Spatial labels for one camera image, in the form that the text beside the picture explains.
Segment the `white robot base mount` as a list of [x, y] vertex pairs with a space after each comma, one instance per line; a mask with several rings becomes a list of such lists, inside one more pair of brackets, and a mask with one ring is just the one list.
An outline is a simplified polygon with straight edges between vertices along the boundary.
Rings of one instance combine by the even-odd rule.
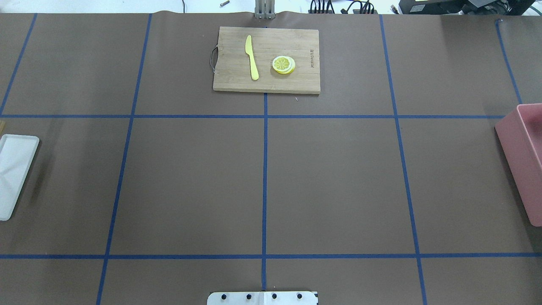
[[207, 305], [318, 305], [313, 291], [235, 291], [214, 292]]

